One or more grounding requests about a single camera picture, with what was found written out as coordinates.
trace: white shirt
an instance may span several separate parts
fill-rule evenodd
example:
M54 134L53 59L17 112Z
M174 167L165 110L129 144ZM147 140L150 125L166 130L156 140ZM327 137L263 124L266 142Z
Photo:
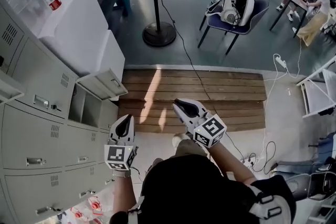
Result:
M318 2L321 2L320 12L328 15L330 10L330 0L318 0Z

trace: fan base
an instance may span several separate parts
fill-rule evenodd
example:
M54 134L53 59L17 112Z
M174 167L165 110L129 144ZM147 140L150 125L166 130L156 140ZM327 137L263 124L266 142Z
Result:
M156 31L156 23L147 25L142 32L143 41L152 47L164 47L176 38L176 30L171 24L160 22L161 31Z

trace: woman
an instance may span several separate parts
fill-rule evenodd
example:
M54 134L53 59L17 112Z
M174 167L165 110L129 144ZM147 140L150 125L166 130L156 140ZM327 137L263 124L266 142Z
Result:
M314 40L315 36L320 31L322 25L324 25L328 20L328 14L330 9L330 1L329 0L317 0L315 3L306 3L302 1L307 7L320 7L320 10L314 15L314 17L302 27L297 36L301 38L306 46L309 46Z

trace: red label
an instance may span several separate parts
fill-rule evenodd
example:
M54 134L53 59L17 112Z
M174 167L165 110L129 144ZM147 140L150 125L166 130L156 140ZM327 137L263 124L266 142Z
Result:
M52 10L57 10L61 4L62 2L60 0L54 0L49 4L49 6L51 7Z

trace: wooden platform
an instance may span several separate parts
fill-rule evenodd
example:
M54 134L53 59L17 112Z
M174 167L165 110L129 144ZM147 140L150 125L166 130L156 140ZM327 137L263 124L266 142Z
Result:
M217 113L228 130L265 127L264 81L260 74L184 70L125 70L119 116L132 114L135 130L151 133L182 133L185 127L172 110L176 98L202 101Z

